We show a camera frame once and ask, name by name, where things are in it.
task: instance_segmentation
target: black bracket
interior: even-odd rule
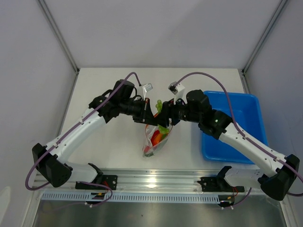
[[[103,172],[98,167],[96,167],[94,164],[89,163],[89,165],[92,166],[97,172],[97,176],[92,181],[92,183],[108,186],[113,191],[116,190],[117,183],[118,183],[117,175],[103,175]],[[82,190],[105,190],[104,187],[87,185],[87,184],[81,183],[81,182],[76,182],[75,188],[82,189]]]
[[[225,166],[217,176],[203,176],[198,183],[202,187],[203,192],[234,192],[234,187],[231,187],[225,180],[226,172],[231,169],[231,166]],[[238,192],[244,192],[244,187],[237,186]]]

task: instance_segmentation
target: metal frame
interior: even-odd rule
[[[73,70],[78,73],[79,68],[77,67],[77,64],[71,54],[70,49],[68,48],[46,2],[44,0],[36,0],[36,2],[38,3],[43,15],[45,16],[46,21],[48,22],[53,34],[55,35],[59,45],[61,46],[65,56],[67,57],[68,61],[71,64],[71,67],[73,68]]]
[[[269,37],[269,35],[271,34],[273,28],[275,27],[275,25],[277,24],[279,18],[281,17],[282,13],[284,12],[284,10],[286,9],[286,6],[288,4],[289,0],[281,0],[278,7],[276,8],[272,18],[270,19],[268,25],[266,26],[262,36],[260,37],[256,47],[254,48],[252,54],[250,55],[247,63],[245,64],[245,67],[243,69],[243,75],[245,76],[247,73],[247,70],[250,68],[251,64],[253,63],[253,61],[255,60],[256,56],[258,55],[258,53],[260,52],[260,50],[262,49],[264,43],[266,42],[267,38]]]

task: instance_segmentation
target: gray floor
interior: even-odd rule
[[[286,227],[279,202],[250,196],[234,210],[214,204],[108,202],[91,208],[43,201],[34,227]]]

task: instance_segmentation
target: red wire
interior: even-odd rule
[[[239,194],[238,189],[237,189],[237,187],[233,187],[233,188],[232,188],[232,191],[233,191],[233,189],[235,189],[235,190],[236,190],[236,193],[237,193],[237,194],[236,194],[236,195],[234,195],[234,197],[236,197],[236,196]]]

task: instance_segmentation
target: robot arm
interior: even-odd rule
[[[121,83],[122,80],[117,81],[114,89],[120,86]],[[134,84],[130,82],[124,83],[119,91],[100,109],[97,109],[97,107],[104,102],[106,97],[104,95],[96,97],[79,119],[81,125],[60,143],[57,143],[59,136],[44,147],[40,144],[36,144],[33,147],[34,161],[37,161],[53,145],[56,147],[36,167],[48,182],[54,187],[59,187],[68,180],[100,183],[102,172],[96,166],[93,164],[79,165],[69,163],[68,158],[96,128],[104,126],[119,114],[126,114],[132,116],[135,122],[150,125],[159,124],[163,127],[168,127],[170,123],[176,125],[181,120],[197,123],[205,134],[231,145],[260,167],[257,170],[240,170],[226,166],[217,176],[219,186],[261,187],[271,198],[276,200],[284,198],[295,180],[295,175],[281,163],[270,158],[270,156],[248,142],[246,138],[242,137],[238,133],[231,117],[221,111],[212,109],[208,97],[201,90],[188,92],[186,95],[187,104],[184,104],[178,102],[178,99],[183,95],[184,87],[181,84],[178,86],[171,85],[169,89],[175,94],[175,99],[163,102],[161,112],[154,117],[150,101],[145,98],[146,92],[152,89],[152,86],[148,84],[139,88],[138,93],[143,95],[140,99],[130,97],[133,89]],[[247,132],[244,132],[244,134],[266,150],[272,152],[279,159],[298,169],[299,159],[296,156],[285,157],[283,154],[262,144]]]

